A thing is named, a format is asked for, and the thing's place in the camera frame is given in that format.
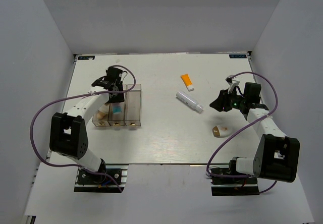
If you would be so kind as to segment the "pink teal gradient bottle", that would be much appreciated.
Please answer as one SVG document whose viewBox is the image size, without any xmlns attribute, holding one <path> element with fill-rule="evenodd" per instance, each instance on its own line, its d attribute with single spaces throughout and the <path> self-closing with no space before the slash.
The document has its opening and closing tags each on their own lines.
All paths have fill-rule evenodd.
<svg viewBox="0 0 323 224">
<path fill-rule="evenodd" d="M 121 103 L 112 103 L 112 113 L 118 115 L 122 113 L 122 104 Z"/>
</svg>

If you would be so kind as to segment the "beige gourd makeup sponge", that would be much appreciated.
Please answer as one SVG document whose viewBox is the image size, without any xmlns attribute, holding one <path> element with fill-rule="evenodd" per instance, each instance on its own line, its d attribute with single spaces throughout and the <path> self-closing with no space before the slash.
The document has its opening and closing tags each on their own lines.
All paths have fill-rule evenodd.
<svg viewBox="0 0 323 224">
<path fill-rule="evenodd" d="M 110 105 L 109 104 L 103 104 L 99 109 L 98 112 L 96 114 L 96 117 L 98 119 L 102 119 L 104 118 L 106 115 L 109 114 L 109 110 L 110 110 Z"/>
</svg>

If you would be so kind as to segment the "white egg bottle gold cap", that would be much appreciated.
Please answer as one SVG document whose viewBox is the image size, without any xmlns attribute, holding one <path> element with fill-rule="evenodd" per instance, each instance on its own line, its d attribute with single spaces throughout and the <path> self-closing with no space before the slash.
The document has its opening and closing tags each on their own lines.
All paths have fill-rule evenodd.
<svg viewBox="0 0 323 224">
<path fill-rule="evenodd" d="M 216 125 L 212 129 L 214 137 L 225 138 L 231 135 L 232 128 L 227 125 Z"/>
</svg>

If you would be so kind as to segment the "white spray bottle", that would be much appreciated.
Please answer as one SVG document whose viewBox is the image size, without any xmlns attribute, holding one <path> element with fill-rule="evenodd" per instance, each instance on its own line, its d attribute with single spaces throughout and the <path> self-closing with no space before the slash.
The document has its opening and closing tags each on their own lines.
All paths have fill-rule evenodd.
<svg viewBox="0 0 323 224">
<path fill-rule="evenodd" d="M 183 91 L 178 91 L 176 93 L 176 98 L 178 98 L 182 103 L 193 109 L 194 111 L 198 112 L 199 114 L 203 111 L 203 106 L 190 95 L 186 94 Z"/>
</svg>

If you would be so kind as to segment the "orange tube white cap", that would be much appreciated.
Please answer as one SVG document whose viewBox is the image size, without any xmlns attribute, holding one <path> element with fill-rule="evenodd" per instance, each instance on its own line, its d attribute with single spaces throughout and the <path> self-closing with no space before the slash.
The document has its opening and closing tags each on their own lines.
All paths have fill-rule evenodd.
<svg viewBox="0 0 323 224">
<path fill-rule="evenodd" d="M 181 75 L 180 78 L 182 79 L 183 83 L 185 84 L 188 91 L 193 91 L 194 86 L 191 82 L 191 79 L 188 74 Z"/>
</svg>

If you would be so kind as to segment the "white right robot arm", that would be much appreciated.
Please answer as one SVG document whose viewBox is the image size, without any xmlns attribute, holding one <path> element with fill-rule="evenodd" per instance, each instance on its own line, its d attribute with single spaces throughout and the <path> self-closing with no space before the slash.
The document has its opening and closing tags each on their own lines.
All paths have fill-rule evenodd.
<svg viewBox="0 0 323 224">
<path fill-rule="evenodd" d="M 268 107 L 260 102 L 260 84 L 246 83 L 242 95 L 237 94 L 237 88 L 231 86 L 221 90 L 210 107 L 219 112 L 239 110 L 260 142 L 254 157 L 234 157 L 227 170 L 213 176 L 229 178 L 234 183 L 247 177 L 293 182 L 297 174 L 300 142 L 288 137 L 275 124 Z"/>
</svg>

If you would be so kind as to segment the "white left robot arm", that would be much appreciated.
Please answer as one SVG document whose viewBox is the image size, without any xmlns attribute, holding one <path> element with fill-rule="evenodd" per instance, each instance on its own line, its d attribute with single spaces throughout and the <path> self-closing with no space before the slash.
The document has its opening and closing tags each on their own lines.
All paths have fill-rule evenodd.
<svg viewBox="0 0 323 224">
<path fill-rule="evenodd" d="M 101 167 L 102 159 L 88 149 L 86 125 L 104 104 L 124 101 L 122 74 L 123 70 L 108 67 L 106 75 L 91 84 L 88 96 L 51 119 L 50 150 L 90 170 L 89 177 L 95 183 L 102 183 L 107 172 Z"/>
</svg>

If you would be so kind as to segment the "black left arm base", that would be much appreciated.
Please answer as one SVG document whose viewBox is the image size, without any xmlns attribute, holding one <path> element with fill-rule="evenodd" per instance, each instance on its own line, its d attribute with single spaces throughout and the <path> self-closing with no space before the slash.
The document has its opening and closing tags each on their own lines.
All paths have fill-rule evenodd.
<svg viewBox="0 0 323 224">
<path fill-rule="evenodd" d="M 79 193 L 121 193 L 124 190 L 128 175 L 127 165 L 105 166 L 106 174 L 110 175 L 118 186 L 106 176 L 93 175 L 83 169 L 78 169 L 74 192 Z"/>
</svg>

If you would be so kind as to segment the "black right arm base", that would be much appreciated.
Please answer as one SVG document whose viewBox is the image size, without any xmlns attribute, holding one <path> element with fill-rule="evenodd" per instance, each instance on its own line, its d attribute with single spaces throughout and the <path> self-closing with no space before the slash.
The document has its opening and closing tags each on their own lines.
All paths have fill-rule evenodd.
<svg viewBox="0 0 323 224">
<path fill-rule="evenodd" d="M 223 178 L 211 176 L 212 196 L 258 196 L 257 178 Z"/>
</svg>

